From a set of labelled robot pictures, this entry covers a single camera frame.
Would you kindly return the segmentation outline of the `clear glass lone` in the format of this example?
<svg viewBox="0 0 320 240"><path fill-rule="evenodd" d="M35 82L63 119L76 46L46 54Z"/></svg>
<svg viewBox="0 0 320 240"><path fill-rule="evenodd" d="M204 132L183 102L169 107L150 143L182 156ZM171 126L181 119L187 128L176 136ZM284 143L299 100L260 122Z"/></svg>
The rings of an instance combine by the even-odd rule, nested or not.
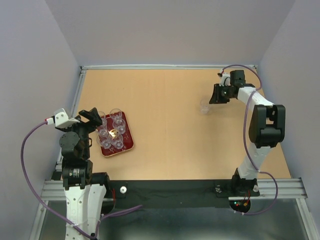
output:
<svg viewBox="0 0 320 240"><path fill-rule="evenodd" d="M119 134L123 135L126 132L126 121L124 119L114 121L112 126Z"/></svg>

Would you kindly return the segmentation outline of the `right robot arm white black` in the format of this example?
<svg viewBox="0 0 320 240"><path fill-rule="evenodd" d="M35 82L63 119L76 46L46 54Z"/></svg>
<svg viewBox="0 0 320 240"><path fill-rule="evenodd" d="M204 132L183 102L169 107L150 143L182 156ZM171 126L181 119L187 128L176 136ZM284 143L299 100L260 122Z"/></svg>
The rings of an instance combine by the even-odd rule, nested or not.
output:
<svg viewBox="0 0 320 240"><path fill-rule="evenodd" d="M232 70L227 73L221 69L217 74L220 82L214 84L209 104L227 104L237 99L245 104L242 137L246 156L235 170L230 180L216 184L219 196L244 196L258 194L257 176L266 156L285 138L286 108L274 104L262 96L258 89L245 80L243 70Z"/></svg>

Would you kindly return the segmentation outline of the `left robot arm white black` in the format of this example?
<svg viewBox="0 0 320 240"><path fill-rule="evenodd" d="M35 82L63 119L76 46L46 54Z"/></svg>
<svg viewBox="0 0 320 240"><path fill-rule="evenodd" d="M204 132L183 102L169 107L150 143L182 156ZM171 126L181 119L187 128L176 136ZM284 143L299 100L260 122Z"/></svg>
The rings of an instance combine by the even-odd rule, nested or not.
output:
<svg viewBox="0 0 320 240"><path fill-rule="evenodd" d="M62 155L62 186L66 200L67 240L96 240L103 198L111 193L105 172L93 173L90 134L103 124L96 108L70 117L64 110L55 114L55 127Z"/></svg>

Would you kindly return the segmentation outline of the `clear glass from corner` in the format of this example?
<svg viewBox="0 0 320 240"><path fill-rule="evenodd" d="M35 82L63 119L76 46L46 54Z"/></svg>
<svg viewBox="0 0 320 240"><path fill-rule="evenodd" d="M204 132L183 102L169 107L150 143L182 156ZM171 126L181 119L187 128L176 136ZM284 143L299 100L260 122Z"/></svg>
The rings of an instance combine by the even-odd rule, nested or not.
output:
<svg viewBox="0 0 320 240"><path fill-rule="evenodd" d="M106 117L106 114L103 112L103 111L98 111L98 115L100 116L101 120L102 120L102 126L104 128L107 127L107 117Z"/></svg>

